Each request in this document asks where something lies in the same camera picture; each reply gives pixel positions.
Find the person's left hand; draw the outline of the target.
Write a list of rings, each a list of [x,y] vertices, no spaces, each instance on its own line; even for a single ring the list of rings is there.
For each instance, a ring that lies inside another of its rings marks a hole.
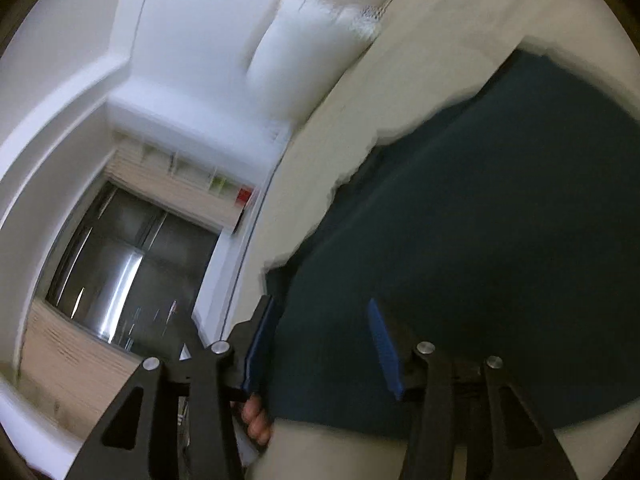
[[[240,409],[240,416],[247,437],[259,446],[266,446],[272,436],[272,421],[262,407],[262,400],[252,394]]]

